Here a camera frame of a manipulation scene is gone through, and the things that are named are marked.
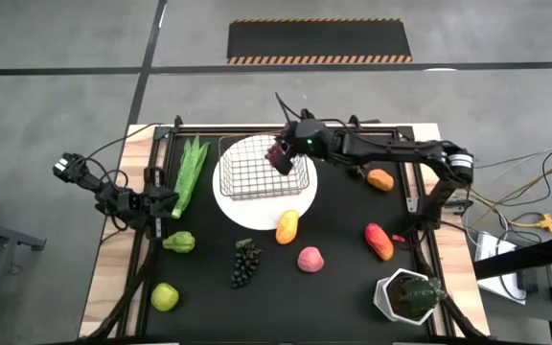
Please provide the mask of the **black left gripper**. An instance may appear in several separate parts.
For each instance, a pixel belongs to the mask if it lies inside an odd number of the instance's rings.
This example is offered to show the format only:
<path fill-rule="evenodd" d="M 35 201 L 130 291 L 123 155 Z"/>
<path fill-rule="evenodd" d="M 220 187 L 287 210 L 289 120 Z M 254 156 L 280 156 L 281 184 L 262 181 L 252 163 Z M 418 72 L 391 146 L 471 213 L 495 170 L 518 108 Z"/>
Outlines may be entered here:
<path fill-rule="evenodd" d="M 129 223 L 144 224 L 154 219 L 179 219 L 181 212 L 175 206 L 161 206 L 160 202 L 175 204 L 177 192 L 162 186 L 149 187 L 146 192 L 129 191 Z"/>

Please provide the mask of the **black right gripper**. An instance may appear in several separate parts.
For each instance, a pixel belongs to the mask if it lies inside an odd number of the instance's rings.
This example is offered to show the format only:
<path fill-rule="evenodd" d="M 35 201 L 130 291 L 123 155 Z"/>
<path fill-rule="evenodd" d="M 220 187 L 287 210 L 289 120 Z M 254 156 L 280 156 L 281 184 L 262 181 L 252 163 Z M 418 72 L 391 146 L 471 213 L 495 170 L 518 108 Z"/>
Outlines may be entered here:
<path fill-rule="evenodd" d="M 304 144 L 297 134 L 297 129 L 302 124 L 301 121 L 291 121 L 287 123 L 279 137 L 275 137 L 275 143 L 283 147 L 284 155 L 278 157 L 278 172 L 281 175 L 289 175 L 293 168 L 293 158 L 304 154 Z"/>

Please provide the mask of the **red grape bunch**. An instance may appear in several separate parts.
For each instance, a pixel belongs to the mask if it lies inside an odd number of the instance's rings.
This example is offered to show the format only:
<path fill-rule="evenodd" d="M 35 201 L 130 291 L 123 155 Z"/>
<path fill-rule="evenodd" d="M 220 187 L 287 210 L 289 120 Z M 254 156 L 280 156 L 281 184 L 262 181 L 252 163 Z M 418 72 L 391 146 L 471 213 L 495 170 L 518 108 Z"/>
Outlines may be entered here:
<path fill-rule="evenodd" d="M 267 149 L 264 158 L 268 160 L 271 166 L 276 167 L 277 165 L 286 161 L 286 154 L 283 150 L 282 145 L 276 142 Z"/>

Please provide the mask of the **green onion bunch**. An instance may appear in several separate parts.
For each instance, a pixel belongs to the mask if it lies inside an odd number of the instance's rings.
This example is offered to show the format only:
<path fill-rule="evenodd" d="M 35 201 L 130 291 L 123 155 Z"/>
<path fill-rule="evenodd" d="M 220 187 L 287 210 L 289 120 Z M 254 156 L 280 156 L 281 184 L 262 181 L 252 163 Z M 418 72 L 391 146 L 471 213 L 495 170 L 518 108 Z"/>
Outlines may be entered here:
<path fill-rule="evenodd" d="M 172 217 L 174 219 L 179 219 L 190 203 L 209 147 L 210 144 L 208 142 L 201 144 L 198 136 L 184 143 L 180 167 L 174 186 L 174 191 L 178 194 L 178 200 L 172 209 Z"/>

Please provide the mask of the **green chayote squash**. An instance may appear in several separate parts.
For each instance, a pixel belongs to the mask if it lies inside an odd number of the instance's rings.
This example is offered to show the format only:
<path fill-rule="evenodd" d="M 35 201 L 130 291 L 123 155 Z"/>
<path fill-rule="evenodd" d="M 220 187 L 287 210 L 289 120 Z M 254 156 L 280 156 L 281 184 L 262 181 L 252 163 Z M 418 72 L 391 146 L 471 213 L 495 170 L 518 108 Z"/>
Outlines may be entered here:
<path fill-rule="evenodd" d="M 176 253 L 189 253 L 196 245 L 195 237 L 186 231 L 175 232 L 162 241 L 162 247 Z"/>

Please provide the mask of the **yellow orange mango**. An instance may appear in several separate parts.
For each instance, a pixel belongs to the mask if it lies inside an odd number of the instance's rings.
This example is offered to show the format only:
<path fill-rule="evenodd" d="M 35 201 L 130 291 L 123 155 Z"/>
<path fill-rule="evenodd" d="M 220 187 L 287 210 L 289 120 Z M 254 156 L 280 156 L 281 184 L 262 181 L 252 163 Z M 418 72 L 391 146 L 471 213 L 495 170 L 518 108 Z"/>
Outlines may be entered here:
<path fill-rule="evenodd" d="M 296 210 L 287 210 L 279 218 L 275 240 L 279 244 L 291 243 L 296 235 L 298 228 L 299 212 Z"/>

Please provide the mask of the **green apple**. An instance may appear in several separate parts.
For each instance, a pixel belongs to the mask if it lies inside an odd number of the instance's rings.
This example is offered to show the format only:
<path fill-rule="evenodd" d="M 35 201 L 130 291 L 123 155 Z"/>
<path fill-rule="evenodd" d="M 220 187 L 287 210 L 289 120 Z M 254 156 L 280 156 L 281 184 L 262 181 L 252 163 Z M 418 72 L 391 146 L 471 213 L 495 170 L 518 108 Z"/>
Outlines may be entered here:
<path fill-rule="evenodd" d="M 170 311 L 179 301 L 179 292 L 167 283 L 158 284 L 150 297 L 151 305 L 158 311 Z"/>

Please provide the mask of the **long black grape bunch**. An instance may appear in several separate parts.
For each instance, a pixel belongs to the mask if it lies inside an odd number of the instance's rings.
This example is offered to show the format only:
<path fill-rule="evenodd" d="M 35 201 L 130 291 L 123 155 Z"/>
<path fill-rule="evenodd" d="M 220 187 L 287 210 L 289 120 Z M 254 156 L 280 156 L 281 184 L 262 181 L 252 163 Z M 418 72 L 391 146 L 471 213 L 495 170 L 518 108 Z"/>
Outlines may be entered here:
<path fill-rule="evenodd" d="M 256 274 L 263 250 L 258 248 L 252 239 L 236 242 L 234 271 L 231 276 L 231 287 L 245 287 Z"/>

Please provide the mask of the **small orange fruit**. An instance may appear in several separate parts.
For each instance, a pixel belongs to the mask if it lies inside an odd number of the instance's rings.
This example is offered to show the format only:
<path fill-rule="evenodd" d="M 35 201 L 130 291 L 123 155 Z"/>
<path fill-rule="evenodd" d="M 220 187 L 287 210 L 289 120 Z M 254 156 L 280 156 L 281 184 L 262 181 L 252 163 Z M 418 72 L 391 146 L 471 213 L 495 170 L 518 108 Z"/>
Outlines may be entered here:
<path fill-rule="evenodd" d="M 366 181 L 373 187 L 389 192 L 394 188 L 395 180 L 388 172 L 382 169 L 372 169 L 367 173 Z"/>

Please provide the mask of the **pink peach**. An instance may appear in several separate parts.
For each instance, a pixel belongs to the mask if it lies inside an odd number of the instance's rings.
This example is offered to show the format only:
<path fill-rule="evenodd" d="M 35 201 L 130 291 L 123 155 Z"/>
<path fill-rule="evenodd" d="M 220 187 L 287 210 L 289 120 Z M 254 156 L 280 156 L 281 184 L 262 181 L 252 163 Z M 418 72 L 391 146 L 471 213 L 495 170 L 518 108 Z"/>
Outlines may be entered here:
<path fill-rule="evenodd" d="M 299 253 L 297 266 L 305 272 L 314 273 L 324 266 L 324 259 L 318 248 L 313 246 L 305 247 Z"/>

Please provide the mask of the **red orange mango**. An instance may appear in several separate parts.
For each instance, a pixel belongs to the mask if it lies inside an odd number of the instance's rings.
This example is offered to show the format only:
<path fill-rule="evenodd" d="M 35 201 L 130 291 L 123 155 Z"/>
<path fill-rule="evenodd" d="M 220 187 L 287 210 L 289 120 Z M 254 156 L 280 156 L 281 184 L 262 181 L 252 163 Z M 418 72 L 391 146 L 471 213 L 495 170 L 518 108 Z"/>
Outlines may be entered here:
<path fill-rule="evenodd" d="M 364 230 L 368 245 L 383 261 L 389 261 L 394 255 L 394 245 L 385 231 L 375 223 L 369 223 Z"/>

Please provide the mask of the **white round plate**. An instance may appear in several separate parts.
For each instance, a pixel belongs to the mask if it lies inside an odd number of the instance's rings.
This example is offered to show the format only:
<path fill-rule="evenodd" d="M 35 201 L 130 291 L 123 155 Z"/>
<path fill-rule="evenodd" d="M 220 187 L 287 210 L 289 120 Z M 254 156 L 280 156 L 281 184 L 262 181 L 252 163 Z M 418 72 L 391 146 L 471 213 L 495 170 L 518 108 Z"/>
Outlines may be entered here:
<path fill-rule="evenodd" d="M 310 185 L 299 195 L 234 200 L 219 191 L 217 167 L 213 173 L 213 193 L 220 210 L 238 225 L 252 230 L 273 230 L 280 216 L 287 210 L 296 210 L 304 215 L 311 207 L 317 192 L 318 177 L 314 163 L 309 159 Z"/>

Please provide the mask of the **green cactus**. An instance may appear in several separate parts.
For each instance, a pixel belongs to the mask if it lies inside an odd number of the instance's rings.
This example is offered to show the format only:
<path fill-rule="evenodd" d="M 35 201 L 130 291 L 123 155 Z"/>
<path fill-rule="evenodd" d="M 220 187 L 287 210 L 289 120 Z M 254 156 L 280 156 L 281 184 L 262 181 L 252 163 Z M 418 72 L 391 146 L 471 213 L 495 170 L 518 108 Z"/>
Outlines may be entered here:
<path fill-rule="evenodd" d="M 404 276 L 387 287 L 393 312 L 406 319 L 419 320 L 448 295 L 437 278 Z"/>

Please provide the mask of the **white box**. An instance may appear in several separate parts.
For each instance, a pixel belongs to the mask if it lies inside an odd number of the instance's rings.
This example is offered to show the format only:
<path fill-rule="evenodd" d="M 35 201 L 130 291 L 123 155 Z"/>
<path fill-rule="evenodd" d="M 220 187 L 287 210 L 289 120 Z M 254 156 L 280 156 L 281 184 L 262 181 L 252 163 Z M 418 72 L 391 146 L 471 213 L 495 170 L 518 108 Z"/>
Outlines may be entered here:
<path fill-rule="evenodd" d="M 517 246 L 508 241 L 498 241 L 497 237 L 481 233 L 476 240 L 474 260 L 482 261 L 493 256 L 514 251 Z M 518 287 L 516 273 L 504 274 L 486 279 L 478 279 L 477 284 L 493 294 L 499 295 L 521 305 L 526 304 L 527 292 Z"/>

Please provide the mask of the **yellow power splitter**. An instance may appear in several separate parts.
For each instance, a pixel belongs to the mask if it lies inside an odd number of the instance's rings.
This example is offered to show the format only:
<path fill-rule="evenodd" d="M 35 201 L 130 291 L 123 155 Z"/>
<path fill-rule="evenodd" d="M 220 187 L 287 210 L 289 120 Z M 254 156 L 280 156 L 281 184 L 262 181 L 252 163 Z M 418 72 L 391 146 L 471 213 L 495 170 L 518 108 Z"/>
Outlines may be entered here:
<path fill-rule="evenodd" d="M 508 223 L 511 226 L 521 227 L 521 228 L 538 228 L 548 233 L 552 233 L 552 217 L 550 214 L 537 213 L 539 217 L 536 222 L 533 223 L 522 223 L 518 221 L 509 220 Z"/>

